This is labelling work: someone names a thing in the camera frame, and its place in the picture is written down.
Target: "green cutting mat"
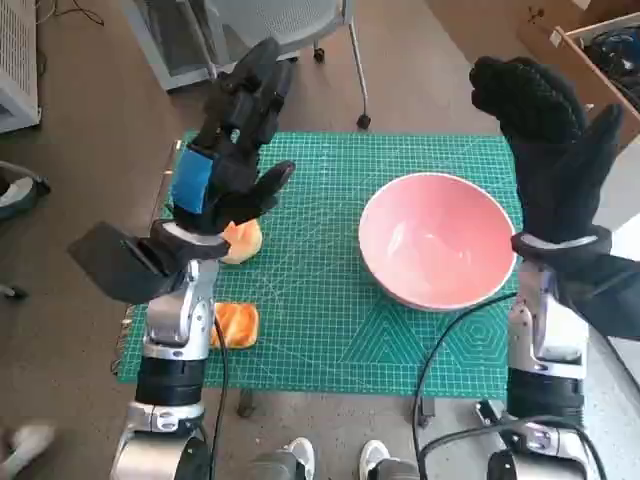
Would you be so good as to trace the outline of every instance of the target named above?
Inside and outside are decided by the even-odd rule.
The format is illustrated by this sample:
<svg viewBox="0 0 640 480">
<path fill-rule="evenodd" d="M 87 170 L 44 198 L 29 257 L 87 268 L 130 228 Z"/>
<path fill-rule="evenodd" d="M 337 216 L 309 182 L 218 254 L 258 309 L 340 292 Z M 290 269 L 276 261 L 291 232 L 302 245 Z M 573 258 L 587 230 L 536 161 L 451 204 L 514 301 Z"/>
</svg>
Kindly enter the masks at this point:
<svg viewBox="0 0 640 480">
<path fill-rule="evenodd" d="M 230 356 L 231 385 L 268 390 L 411 394 L 426 352 L 455 313 L 418 312 L 390 300 L 363 266 L 358 221 L 367 200 L 412 172 L 447 172 L 485 188 L 518 227 L 512 159 L 501 137 L 280 133 L 262 168 L 293 160 L 280 204 L 261 219 L 264 245 L 223 266 L 218 301 L 258 306 L 258 343 Z M 504 291 L 515 287 L 514 278 Z M 506 381 L 506 311 L 465 320 L 438 354 L 425 387 L 434 396 L 499 398 Z M 135 382 L 145 307 L 136 307 L 119 370 Z M 221 384 L 219 352 L 206 385 Z"/>
</svg>

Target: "office chair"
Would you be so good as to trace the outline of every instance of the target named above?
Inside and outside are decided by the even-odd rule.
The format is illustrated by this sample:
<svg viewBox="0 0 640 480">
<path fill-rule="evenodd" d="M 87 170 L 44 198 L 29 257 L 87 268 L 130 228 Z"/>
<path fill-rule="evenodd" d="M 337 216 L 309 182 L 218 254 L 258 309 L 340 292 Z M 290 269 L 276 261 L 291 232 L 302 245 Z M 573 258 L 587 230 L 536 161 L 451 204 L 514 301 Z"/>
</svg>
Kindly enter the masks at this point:
<svg viewBox="0 0 640 480">
<path fill-rule="evenodd" d="M 228 65 L 267 37 L 281 45 L 281 54 L 313 45 L 313 58 L 324 63 L 320 40 L 348 26 L 353 56 L 362 91 L 363 112 L 359 128 L 369 128 L 367 86 L 353 18 L 353 0 L 204 0 L 208 36 L 215 48 L 216 64 Z M 240 53 L 232 52 L 233 40 L 242 43 Z"/>
</svg>

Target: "pink bowl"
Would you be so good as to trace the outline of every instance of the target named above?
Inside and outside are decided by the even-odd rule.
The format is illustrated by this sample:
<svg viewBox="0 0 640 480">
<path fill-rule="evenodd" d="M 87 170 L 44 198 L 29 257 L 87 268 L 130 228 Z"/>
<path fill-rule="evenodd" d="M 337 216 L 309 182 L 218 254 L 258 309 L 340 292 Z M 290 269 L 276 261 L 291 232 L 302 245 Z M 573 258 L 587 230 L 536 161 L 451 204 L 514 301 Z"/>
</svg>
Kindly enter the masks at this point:
<svg viewBox="0 0 640 480">
<path fill-rule="evenodd" d="M 515 263 L 509 217 L 487 192 L 458 177 L 416 173 L 367 203 L 359 241 L 367 267 L 396 300 L 455 310 L 497 292 Z"/>
</svg>

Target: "cable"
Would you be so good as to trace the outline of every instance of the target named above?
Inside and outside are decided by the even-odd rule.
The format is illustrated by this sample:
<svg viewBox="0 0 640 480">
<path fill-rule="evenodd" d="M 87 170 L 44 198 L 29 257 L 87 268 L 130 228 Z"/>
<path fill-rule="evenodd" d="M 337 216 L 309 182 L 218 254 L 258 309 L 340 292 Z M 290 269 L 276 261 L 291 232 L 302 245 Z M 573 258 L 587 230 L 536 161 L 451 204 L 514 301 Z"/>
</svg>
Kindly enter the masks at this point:
<svg viewBox="0 0 640 480">
<path fill-rule="evenodd" d="M 622 367 L 622 371 L 625 373 L 625 375 L 629 379 L 629 382 L 633 386 L 633 389 L 636 391 L 637 398 L 640 398 L 640 383 L 638 383 L 638 380 L 636 379 L 634 373 L 631 371 L 631 369 L 627 365 L 627 362 L 624 361 L 624 358 L 622 358 L 622 355 L 620 355 L 620 352 L 618 351 L 618 349 L 616 348 L 616 346 L 613 344 L 613 342 L 609 337 L 605 337 L 604 335 L 601 335 L 601 337 L 604 340 L 604 342 L 607 344 L 609 349 L 611 350 L 612 355 L 620 364 L 620 367 Z"/>
<path fill-rule="evenodd" d="M 490 307 L 491 305 L 494 305 L 496 303 L 500 303 L 505 300 L 508 300 L 509 298 L 513 298 L 516 295 L 517 295 L 517 292 L 511 292 L 505 295 L 500 295 L 499 297 L 495 297 L 495 298 L 492 298 L 491 300 L 487 300 L 486 302 L 482 302 L 476 305 L 475 307 L 462 312 L 460 315 L 456 317 L 456 319 L 453 322 L 449 324 L 449 326 L 445 329 L 442 335 L 440 335 L 440 338 L 436 342 L 436 345 L 433 347 L 433 350 L 427 357 L 424 367 L 422 367 L 422 373 L 420 374 L 420 381 L 418 382 L 418 386 L 416 387 L 416 393 L 413 398 L 413 417 L 411 421 L 411 433 L 413 434 L 413 448 L 415 451 L 416 459 L 418 459 L 420 455 L 420 439 L 418 438 L 418 404 L 420 402 L 420 397 L 422 396 L 422 391 L 424 390 L 424 384 L 427 380 L 427 373 L 429 372 L 429 369 L 431 368 L 431 364 L 436 358 L 436 353 L 438 352 L 438 349 L 444 343 L 444 340 L 447 338 L 449 333 L 451 333 L 451 331 L 454 328 L 456 328 L 460 324 L 460 322 L 462 322 L 462 320 L 467 318 L 469 315 L 479 310 L 482 310 L 486 307 Z"/>
<path fill-rule="evenodd" d="M 220 351 L 222 352 L 222 390 L 220 392 L 220 404 L 218 405 L 218 415 L 216 416 L 216 426 L 213 430 L 213 437 L 211 439 L 211 452 L 209 454 L 209 480 L 213 480 L 216 476 L 216 463 L 218 457 L 218 438 L 220 438 L 220 431 L 222 429 L 222 416 L 224 414 L 224 404 L 227 401 L 227 390 L 229 388 L 229 358 L 227 355 L 227 344 L 224 340 L 224 333 L 220 323 L 213 316 L 214 325 L 216 327 L 216 333 L 218 334 L 218 341 L 220 342 Z"/>
<path fill-rule="evenodd" d="M 602 459 L 600 458 L 600 454 L 598 453 L 596 446 L 594 445 L 591 438 L 589 438 L 589 435 L 587 435 L 587 433 L 576 424 L 560 417 L 554 417 L 553 415 L 536 415 L 533 417 L 520 418 L 518 420 L 510 420 L 508 422 L 500 422 L 496 425 L 485 425 L 478 428 L 470 428 L 468 430 L 462 430 L 460 432 L 450 433 L 449 435 L 443 435 L 440 438 L 436 438 L 435 440 L 427 443 L 418 454 L 418 469 L 420 470 L 421 480 L 428 480 L 426 463 L 427 455 L 433 452 L 436 448 L 466 438 L 479 437 L 491 433 L 500 433 L 505 430 L 514 430 L 519 427 L 525 426 L 527 423 L 534 422 L 540 424 L 551 423 L 555 426 L 562 426 L 576 432 L 578 437 L 580 437 L 580 440 L 582 440 L 583 444 L 585 444 L 591 452 L 593 461 L 595 462 L 596 468 L 598 469 L 600 480 L 607 480 L 607 473 L 605 471 L 604 464 L 602 463 Z"/>
<path fill-rule="evenodd" d="M 57 11 L 57 5 L 56 5 L 56 10 L 55 10 L 55 17 L 62 17 L 63 15 L 68 15 L 70 13 L 82 13 L 85 17 L 87 17 L 89 20 L 91 20 L 93 23 L 95 23 L 96 25 L 100 25 L 101 27 L 104 27 L 104 19 L 98 15 L 96 12 L 94 12 L 93 10 L 89 10 L 88 8 L 84 8 L 82 6 L 80 6 L 80 4 L 78 3 L 78 0 L 71 0 L 73 2 L 73 4 L 75 5 L 74 8 L 69 8 L 67 10 L 63 10 L 61 12 Z"/>
<path fill-rule="evenodd" d="M 44 23 L 47 20 L 49 20 L 52 16 L 55 15 L 57 9 L 58 9 L 58 0 L 51 0 L 51 10 L 49 10 L 49 13 L 47 13 L 44 16 L 44 18 L 41 18 L 40 20 L 36 20 L 36 25 L 40 25 L 41 23 Z"/>
</svg>

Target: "blue strap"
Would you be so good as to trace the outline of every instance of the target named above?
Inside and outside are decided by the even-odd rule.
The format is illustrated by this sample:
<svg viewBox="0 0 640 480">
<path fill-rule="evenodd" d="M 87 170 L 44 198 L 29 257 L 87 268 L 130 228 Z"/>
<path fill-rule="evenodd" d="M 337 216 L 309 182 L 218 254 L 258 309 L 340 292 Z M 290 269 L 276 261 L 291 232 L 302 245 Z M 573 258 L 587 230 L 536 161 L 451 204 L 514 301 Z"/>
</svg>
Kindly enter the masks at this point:
<svg viewBox="0 0 640 480">
<path fill-rule="evenodd" d="M 171 195 L 174 205 L 191 213 L 202 213 L 212 169 L 212 159 L 186 148 L 173 175 Z"/>
</svg>

